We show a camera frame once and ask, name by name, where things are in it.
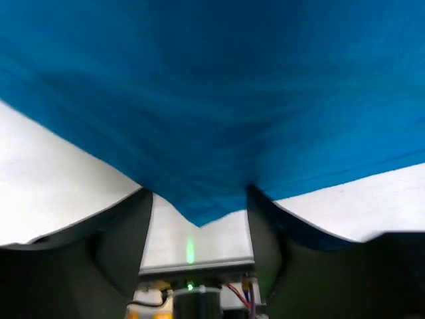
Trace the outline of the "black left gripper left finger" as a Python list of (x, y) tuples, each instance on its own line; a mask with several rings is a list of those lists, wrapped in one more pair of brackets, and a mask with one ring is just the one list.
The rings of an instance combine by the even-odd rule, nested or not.
[(1, 317), (123, 318), (152, 206), (152, 192), (141, 189), (31, 244), (1, 247)]

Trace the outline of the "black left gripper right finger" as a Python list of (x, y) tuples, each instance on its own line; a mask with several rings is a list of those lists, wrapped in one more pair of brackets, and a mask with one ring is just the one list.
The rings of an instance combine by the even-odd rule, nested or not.
[(255, 271), (270, 318), (423, 318), (424, 234), (340, 239), (247, 189)]

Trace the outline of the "blue t-shirt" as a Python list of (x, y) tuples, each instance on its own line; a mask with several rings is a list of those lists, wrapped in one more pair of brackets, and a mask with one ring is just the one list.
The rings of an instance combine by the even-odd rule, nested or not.
[(201, 226), (424, 161), (424, 2), (2, 1), (1, 98)]

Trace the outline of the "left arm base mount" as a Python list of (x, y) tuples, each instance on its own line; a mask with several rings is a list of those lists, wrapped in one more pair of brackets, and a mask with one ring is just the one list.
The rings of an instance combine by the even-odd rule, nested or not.
[(251, 273), (217, 274), (204, 278), (151, 280), (141, 290), (158, 290), (158, 303), (133, 299), (126, 318), (141, 318), (135, 308), (154, 310), (154, 318), (267, 318), (265, 305), (255, 293)]

